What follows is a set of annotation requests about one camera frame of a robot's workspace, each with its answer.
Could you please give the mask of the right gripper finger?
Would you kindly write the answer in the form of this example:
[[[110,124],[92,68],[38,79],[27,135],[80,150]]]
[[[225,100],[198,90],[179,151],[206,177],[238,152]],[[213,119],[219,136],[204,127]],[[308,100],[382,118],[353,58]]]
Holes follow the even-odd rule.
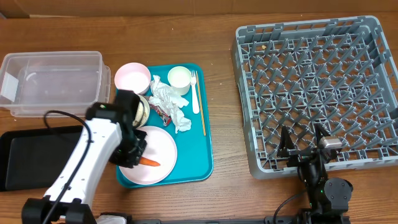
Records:
[[[289,131],[285,126],[282,127],[282,132],[280,135],[280,144],[279,148],[277,150],[277,156],[278,157],[289,157],[290,152],[293,152],[295,150],[295,145],[292,142],[292,139],[290,137]]]
[[[321,124],[314,124],[315,128],[315,138],[317,142],[317,148],[323,149],[325,146],[323,145],[321,139],[325,137],[326,131],[324,130],[323,126]]]

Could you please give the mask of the orange carrot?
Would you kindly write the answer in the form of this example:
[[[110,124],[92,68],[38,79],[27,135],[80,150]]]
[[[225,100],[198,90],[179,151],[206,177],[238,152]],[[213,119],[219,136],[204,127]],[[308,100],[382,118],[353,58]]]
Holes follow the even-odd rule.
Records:
[[[151,167],[158,167],[158,166],[160,166],[160,163],[158,163],[158,162],[156,162],[156,161],[153,161],[153,160],[151,160],[151,159],[145,158],[145,157],[141,157],[139,163],[140,163],[141,165],[144,165],[144,166],[151,166]]]

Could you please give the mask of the white bowl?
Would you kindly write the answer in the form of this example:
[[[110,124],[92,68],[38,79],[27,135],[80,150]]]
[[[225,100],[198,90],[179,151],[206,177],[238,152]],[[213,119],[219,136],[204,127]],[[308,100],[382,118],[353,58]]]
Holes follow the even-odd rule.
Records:
[[[139,106],[136,112],[136,117],[134,118],[134,121],[132,122],[132,125],[135,128],[142,127],[143,125],[146,124],[147,120],[149,119],[149,114],[150,114],[150,106],[146,98],[143,96],[139,95],[140,102]]]

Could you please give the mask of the red snack wrapper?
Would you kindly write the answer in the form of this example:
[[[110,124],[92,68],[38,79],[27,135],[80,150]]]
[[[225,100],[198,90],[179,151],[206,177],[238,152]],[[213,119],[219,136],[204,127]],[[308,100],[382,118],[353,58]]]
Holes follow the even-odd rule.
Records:
[[[154,110],[160,116],[164,126],[168,126],[171,123],[171,116],[169,116],[161,107],[153,105],[152,103],[150,103],[149,106],[150,109]]]

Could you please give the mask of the white napkin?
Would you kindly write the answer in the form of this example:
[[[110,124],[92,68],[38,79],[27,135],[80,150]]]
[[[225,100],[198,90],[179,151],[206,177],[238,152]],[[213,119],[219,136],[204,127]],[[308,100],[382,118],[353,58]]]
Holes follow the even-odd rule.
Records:
[[[180,96],[171,86],[161,82],[158,75],[153,76],[150,82],[152,96],[149,97],[149,103],[159,107],[167,116],[170,116],[175,125],[175,133],[185,132],[191,129],[192,122],[186,118],[182,108],[189,102]]]

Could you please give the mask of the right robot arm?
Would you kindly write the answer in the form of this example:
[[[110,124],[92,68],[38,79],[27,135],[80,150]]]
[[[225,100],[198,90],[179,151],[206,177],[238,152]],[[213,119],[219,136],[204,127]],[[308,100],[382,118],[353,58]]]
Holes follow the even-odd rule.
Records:
[[[329,178],[325,164],[336,159],[342,150],[342,142],[330,135],[321,125],[315,125],[316,146],[297,150],[289,131],[281,132],[277,156],[288,159],[287,166],[296,167],[305,190],[285,200],[272,217],[273,223],[349,223],[344,213],[349,209],[353,185],[342,178]],[[301,208],[292,217],[280,217],[282,207],[303,194],[308,195],[309,208]]]

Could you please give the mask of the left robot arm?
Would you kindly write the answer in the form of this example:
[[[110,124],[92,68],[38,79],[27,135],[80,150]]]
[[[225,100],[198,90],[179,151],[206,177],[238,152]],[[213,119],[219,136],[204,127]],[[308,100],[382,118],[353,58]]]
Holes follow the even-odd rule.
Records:
[[[94,103],[82,120],[83,129],[59,177],[40,198],[22,208],[23,223],[132,223],[124,213],[105,212],[95,218],[94,194],[108,162],[132,168],[147,146],[146,132],[133,126],[141,99],[120,90],[112,103]]]

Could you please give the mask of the grey dishwasher rack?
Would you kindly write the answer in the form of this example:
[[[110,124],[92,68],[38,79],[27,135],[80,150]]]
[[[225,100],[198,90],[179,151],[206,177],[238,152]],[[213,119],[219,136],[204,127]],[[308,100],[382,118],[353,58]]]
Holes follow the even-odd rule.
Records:
[[[376,17],[241,26],[231,55],[254,178],[295,175],[281,129],[302,150],[316,124],[343,144],[328,170],[397,164],[397,67]]]

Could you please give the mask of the teal plastic tray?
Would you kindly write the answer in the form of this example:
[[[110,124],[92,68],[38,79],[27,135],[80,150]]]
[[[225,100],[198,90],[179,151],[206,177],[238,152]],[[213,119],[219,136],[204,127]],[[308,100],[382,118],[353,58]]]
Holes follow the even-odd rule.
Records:
[[[198,72],[206,136],[203,135],[201,114],[194,114],[190,105],[184,106],[182,111],[184,115],[191,120],[192,127],[188,131],[178,132],[177,134],[175,133],[175,125],[173,123],[164,126],[160,116],[154,110],[151,110],[149,119],[144,126],[162,128],[173,137],[177,146],[177,161],[172,172],[164,180],[151,185],[139,185],[127,180],[127,178],[123,177],[119,166],[117,166],[116,178],[125,188],[135,189],[140,187],[202,181],[209,178],[213,172],[213,148],[203,71],[194,63],[183,63],[182,66]]]

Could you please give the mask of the pink bowl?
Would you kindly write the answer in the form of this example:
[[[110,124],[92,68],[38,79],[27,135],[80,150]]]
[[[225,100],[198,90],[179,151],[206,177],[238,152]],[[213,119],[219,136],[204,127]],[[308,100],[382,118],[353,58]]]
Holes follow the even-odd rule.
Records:
[[[150,71],[145,65],[132,62],[117,70],[114,84],[118,90],[129,90],[135,94],[145,95],[149,90],[151,78]]]

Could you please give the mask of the white plastic fork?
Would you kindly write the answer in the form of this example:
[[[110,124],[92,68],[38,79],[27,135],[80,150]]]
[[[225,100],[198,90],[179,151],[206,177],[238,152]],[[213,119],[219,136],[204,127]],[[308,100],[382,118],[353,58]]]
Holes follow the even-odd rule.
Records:
[[[194,70],[192,70],[191,71],[191,89],[192,89],[192,109],[193,109],[194,114],[198,114],[200,112],[196,84],[197,84],[196,72]]]

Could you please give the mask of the white paper cup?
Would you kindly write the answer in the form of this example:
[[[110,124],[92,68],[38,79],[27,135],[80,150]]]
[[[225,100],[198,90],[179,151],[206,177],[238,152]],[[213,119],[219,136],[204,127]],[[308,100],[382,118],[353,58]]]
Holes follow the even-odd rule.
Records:
[[[183,66],[173,67],[167,75],[170,86],[179,95],[185,95],[188,93],[191,85],[191,73],[190,70]]]

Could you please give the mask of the black plastic tray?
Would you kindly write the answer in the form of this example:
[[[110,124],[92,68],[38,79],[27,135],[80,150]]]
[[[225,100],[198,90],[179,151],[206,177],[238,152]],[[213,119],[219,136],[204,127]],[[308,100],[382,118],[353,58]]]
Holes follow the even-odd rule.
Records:
[[[49,188],[71,156],[81,126],[8,131],[1,136],[1,191]]]

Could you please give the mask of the wooden chopstick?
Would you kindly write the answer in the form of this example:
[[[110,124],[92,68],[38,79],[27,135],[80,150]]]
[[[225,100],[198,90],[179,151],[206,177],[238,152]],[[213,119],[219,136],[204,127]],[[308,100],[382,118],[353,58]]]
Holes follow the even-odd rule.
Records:
[[[198,79],[198,72],[195,72],[196,75],[196,80],[197,80],[197,87],[198,87],[198,100],[199,100],[199,108],[200,108],[200,114],[201,114],[201,121],[202,121],[202,128],[203,128],[203,135],[206,136],[206,127],[205,127],[205,119],[204,119],[204,114],[203,114],[203,105],[202,105],[202,100],[201,100],[201,92],[200,92],[200,83]]]

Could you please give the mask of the clear plastic bin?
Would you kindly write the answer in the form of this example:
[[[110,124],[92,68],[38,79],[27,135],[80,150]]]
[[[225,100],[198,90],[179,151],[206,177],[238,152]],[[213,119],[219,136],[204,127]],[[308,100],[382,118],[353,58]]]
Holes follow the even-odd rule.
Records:
[[[93,103],[107,103],[110,90],[111,71],[98,51],[12,53],[1,65],[1,107],[15,117],[84,116]]]

